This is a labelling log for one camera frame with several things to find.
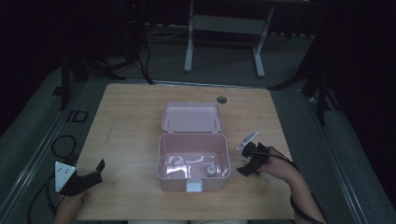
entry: pink plastic box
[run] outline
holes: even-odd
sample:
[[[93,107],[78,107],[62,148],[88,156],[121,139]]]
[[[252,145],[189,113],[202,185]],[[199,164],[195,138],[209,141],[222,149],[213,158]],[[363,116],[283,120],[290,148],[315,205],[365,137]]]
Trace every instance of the pink plastic box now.
[[[227,141],[219,105],[170,102],[163,108],[158,177],[166,191],[202,192],[223,188],[230,175]]]

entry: gray carpet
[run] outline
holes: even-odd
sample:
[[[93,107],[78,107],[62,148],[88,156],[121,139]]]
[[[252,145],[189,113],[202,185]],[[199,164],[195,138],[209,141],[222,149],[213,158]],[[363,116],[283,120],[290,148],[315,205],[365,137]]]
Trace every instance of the gray carpet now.
[[[265,88],[292,77],[312,43],[312,39],[301,37],[287,39],[283,36],[269,36],[262,53],[266,77],[258,78],[248,43],[243,47],[221,43],[213,45],[213,37],[205,34],[197,35],[192,71],[184,73],[184,37],[182,34],[164,41],[152,41],[155,38],[162,39],[161,35],[149,37],[151,55],[148,70],[154,82]],[[148,52],[142,49],[141,55],[145,61]],[[137,67],[135,65],[123,71],[121,69],[118,74],[128,77],[124,81],[126,83],[146,84],[142,81]],[[5,223],[26,223],[30,202],[45,183],[54,162],[59,160],[50,152],[50,143],[58,136],[72,134],[77,139],[76,151],[80,151],[106,85],[113,81],[102,76],[92,76],[86,84],[73,82],[74,100],[64,112],[60,112],[60,97],[51,95],[54,88],[60,85],[60,70],[57,70],[48,76],[17,120],[2,136],[0,202],[3,205],[1,215],[7,215],[2,217]],[[303,84],[297,83],[284,91],[272,91],[272,95],[290,152],[329,222],[396,223],[395,211],[378,184],[361,145],[342,112],[326,112],[327,125],[320,126],[313,113],[315,104],[309,103],[308,99],[294,91]],[[71,110],[87,111],[87,121],[67,122]],[[57,150],[68,152],[72,145],[70,139],[65,138],[55,146]],[[43,157],[41,161],[35,160],[38,169],[30,173],[29,178],[21,176],[20,179],[28,180],[27,187],[15,192],[13,187],[20,184],[17,181],[20,173],[40,148]],[[33,223],[51,221],[51,212],[43,192],[32,210],[32,220]],[[289,223],[286,220],[255,222]]]

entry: person's hand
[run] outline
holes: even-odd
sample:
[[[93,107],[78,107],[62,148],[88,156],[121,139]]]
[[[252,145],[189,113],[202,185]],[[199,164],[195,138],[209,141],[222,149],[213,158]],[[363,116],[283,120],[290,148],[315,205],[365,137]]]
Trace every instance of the person's hand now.
[[[53,223],[55,224],[69,224],[75,219],[81,203],[88,199],[88,191],[83,191],[80,194],[68,197],[65,196],[57,208],[55,219]]]
[[[280,156],[280,154],[273,149],[270,149],[270,153]],[[271,156],[268,158],[268,163],[264,164],[259,171],[265,172],[275,178],[284,180],[287,183],[289,183],[292,179],[301,176],[300,173],[290,163]]]

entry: dark background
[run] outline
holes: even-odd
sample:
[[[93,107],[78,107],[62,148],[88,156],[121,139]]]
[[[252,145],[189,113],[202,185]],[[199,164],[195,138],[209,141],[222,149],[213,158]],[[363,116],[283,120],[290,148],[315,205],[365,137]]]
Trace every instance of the dark background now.
[[[227,2],[217,1],[214,5],[203,1],[196,9],[208,14],[264,17],[263,8],[255,7],[256,1],[239,10]],[[311,1],[314,5],[320,2]],[[276,8],[270,32],[316,35],[319,28],[324,29],[326,35],[320,38],[328,41],[322,47],[333,64],[330,86],[395,204],[396,4],[391,0],[342,2],[342,7],[281,4]],[[1,1],[0,135],[44,78],[60,66],[66,43],[73,43],[92,57],[104,53],[103,48],[98,48],[106,44],[101,32],[104,21],[100,21],[100,15],[95,17],[91,3]],[[188,1],[147,0],[142,6],[143,20],[151,25],[187,24]]]

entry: box lid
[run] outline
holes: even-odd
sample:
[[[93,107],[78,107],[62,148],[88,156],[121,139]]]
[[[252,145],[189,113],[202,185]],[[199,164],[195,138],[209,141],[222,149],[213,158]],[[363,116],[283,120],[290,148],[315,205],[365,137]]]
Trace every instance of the box lid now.
[[[163,107],[162,127],[168,133],[218,133],[223,123],[218,104],[169,102]]]

